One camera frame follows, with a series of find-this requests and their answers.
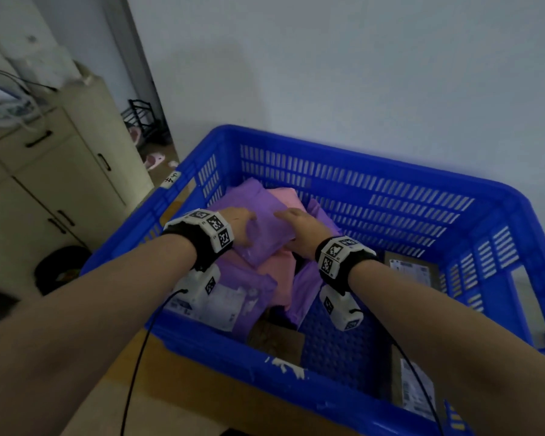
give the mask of black round object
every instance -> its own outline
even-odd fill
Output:
[[[46,295],[74,280],[90,256],[91,251],[83,246],[57,249],[36,266],[34,270],[36,287]]]

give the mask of blue plastic basket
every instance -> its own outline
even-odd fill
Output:
[[[83,273],[157,236],[160,216],[192,178],[197,186],[177,215],[255,177],[267,188],[296,189],[304,205],[314,197],[345,234],[368,246],[437,263],[444,292],[532,344],[511,278],[524,265],[545,317],[545,234],[529,201],[502,183],[232,125],[211,131],[177,170],[175,184],[155,191]],[[433,422],[370,396],[375,323],[362,326],[337,332],[316,302],[302,326],[305,379],[170,312],[160,315],[153,333],[180,355],[362,434],[435,434]]]

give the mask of white sensor device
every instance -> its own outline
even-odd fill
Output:
[[[174,296],[166,308],[172,312],[185,315],[193,320],[200,320],[208,297],[220,280],[220,268],[217,264],[210,266],[206,272],[192,269],[188,274],[178,281],[172,293],[182,290]]]
[[[329,285],[321,288],[319,298],[333,325],[343,331],[355,329],[363,321],[363,312],[350,292],[341,295]]]

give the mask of drawer handle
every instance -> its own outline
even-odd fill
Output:
[[[55,222],[54,219],[48,219],[49,222],[51,222],[54,226],[56,226],[58,228],[58,230],[60,231],[61,234],[66,234],[67,232],[61,228],[57,222]]]
[[[51,130],[46,130],[46,132],[43,134],[43,136],[41,136],[40,138],[36,139],[34,142],[29,142],[28,144],[26,144],[26,148],[32,148],[34,147],[36,144],[39,144],[41,143],[43,140],[45,140],[46,138],[48,138],[49,136],[52,136],[52,131]]]
[[[75,226],[75,223],[73,222],[73,220],[71,220],[71,218],[63,212],[63,210],[58,210],[57,212],[68,221],[69,225]]]
[[[105,168],[107,168],[107,171],[111,171],[111,167],[109,166],[109,163],[107,163],[107,159],[105,159],[101,153],[97,153],[97,156],[99,156],[105,163]]]

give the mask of forearm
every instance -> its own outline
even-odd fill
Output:
[[[2,321],[0,434],[58,434],[195,260],[161,236]]]
[[[543,428],[544,356],[486,316],[378,262],[357,264],[349,284],[478,434]],[[518,410],[525,422],[514,417]]]

